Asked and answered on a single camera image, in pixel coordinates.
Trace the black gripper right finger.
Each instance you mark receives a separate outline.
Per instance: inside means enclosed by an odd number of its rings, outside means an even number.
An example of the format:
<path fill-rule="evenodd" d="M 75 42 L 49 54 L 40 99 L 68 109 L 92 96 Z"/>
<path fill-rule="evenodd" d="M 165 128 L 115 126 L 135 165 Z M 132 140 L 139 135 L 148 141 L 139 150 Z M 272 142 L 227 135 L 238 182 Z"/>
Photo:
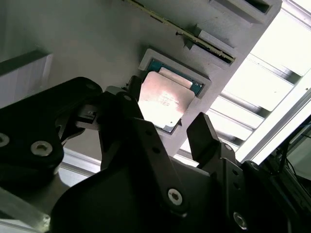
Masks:
<path fill-rule="evenodd" d="M 305 232 L 302 197 L 292 196 L 280 174 L 252 161 L 239 163 L 204 113 L 190 124 L 187 135 L 193 159 L 213 182 L 216 232 Z"/>

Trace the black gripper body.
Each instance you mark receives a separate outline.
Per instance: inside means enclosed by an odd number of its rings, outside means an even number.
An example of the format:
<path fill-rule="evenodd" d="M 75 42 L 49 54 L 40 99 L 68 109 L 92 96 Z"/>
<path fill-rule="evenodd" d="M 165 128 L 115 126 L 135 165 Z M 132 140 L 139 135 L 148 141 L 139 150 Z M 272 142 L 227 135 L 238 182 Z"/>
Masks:
<path fill-rule="evenodd" d="M 52 210 L 53 233 L 223 233 L 217 187 L 204 171 L 171 160 L 189 201 L 185 218 L 159 206 L 147 179 L 130 179 L 127 164 L 107 169 L 67 190 Z"/>

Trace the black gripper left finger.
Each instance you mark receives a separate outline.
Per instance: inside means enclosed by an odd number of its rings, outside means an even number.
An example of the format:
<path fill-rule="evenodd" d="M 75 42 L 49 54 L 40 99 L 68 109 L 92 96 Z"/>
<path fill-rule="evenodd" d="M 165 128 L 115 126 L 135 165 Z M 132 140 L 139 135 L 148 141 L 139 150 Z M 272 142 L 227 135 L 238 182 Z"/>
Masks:
<path fill-rule="evenodd" d="M 85 129 L 99 133 L 101 171 L 127 164 L 130 179 L 147 179 L 159 206 L 186 216 L 182 183 L 151 122 L 131 93 L 115 94 L 90 79 L 74 78 L 0 111 L 0 185 L 29 197 L 50 184 L 63 161 L 63 145 Z"/>

